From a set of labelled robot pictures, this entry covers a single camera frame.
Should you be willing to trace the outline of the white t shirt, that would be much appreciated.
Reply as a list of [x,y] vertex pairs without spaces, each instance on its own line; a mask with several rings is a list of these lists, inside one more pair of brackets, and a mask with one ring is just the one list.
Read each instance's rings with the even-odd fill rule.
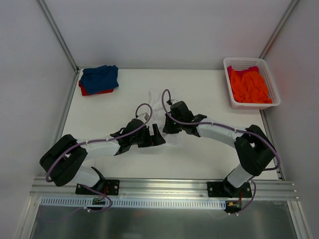
[[149,105],[153,110],[151,120],[148,122],[150,132],[153,133],[153,124],[156,124],[165,143],[159,145],[159,148],[178,148],[182,146],[181,134],[166,134],[163,132],[165,125],[165,111],[161,103],[161,93],[149,91]]

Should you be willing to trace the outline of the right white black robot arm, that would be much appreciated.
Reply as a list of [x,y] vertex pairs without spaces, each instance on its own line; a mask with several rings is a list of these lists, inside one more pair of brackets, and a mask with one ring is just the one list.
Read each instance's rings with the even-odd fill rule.
[[196,137],[216,140],[233,147],[239,159],[239,165],[222,182],[222,192],[235,197],[241,186],[248,180],[268,170],[268,164],[277,156],[277,152],[257,125],[238,129],[233,126],[214,122],[205,115],[194,115],[183,101],[167,101],[169,111],[165,112],[163,132],[176,134],[181,131]]

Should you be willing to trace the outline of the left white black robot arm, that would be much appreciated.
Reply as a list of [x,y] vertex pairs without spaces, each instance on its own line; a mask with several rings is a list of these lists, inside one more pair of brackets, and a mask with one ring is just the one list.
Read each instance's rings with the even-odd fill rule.
[[75,183],[77,194],[108,193],[110,186],[103,174],[93,166],[83,166],[86,159],[118,156],[133,145],[145,148],[165,143],[156,124],[146,126],[142,120],[133,119],[126,127],[103,139],[78,142],[66,134],[41,157],[39,164],[47,173],[46,181],[57,187]]

